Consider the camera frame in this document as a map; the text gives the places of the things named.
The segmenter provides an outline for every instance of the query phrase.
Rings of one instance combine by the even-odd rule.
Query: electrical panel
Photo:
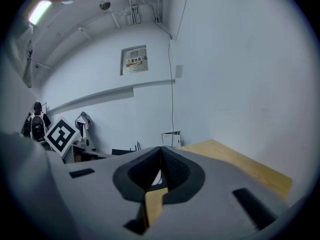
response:
[[[147,70],[148,58],[145,45],[131,47],[121,51],[121,76]]]

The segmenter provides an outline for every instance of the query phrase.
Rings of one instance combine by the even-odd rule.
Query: warning label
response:
[[[142,64],[141,56],[137,57],[137,58],[131,58],[131,59],[128,59],[126,61],[126,66],[127,67],[138,65],[138,64]]]

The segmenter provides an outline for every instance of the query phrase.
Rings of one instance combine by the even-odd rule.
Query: ceiling light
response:
[[[50,1],[40,1],[31,13],[29,21],[36,25],[50,5]]]

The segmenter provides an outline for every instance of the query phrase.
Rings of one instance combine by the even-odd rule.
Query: ceiling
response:
[[[101,10],[99,5],[105,0],[74,0],[71,4],[52,4],[33,28],[33,78],[41,82],[74,49],[90,39],[117,30],[111,10],[119,25],[127,26],[126,15],[130,14],[129,0],[110,0],[111,10]],[[158,0],[144,0],[157,10]],[[139,5],[141,23],[151,22],[151,7],[141,0]],[[160,0],[159,14],[162,19],[163,0]]]

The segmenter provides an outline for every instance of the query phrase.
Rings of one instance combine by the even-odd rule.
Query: desk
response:
[[[215,140],[207,140],[198,144],[183,146],[179,149],[228,162],[240,168],[259,182],[265,184],[283,199],[288,196],[292,186],[292,179],[288,176],[273,170],[237,151],[234,151],[233,149]],[[166,188],[147,192],[145,194],[146,212],[150,225],[152,225],[161,214],[162,196],[167,192],[168,189]]]

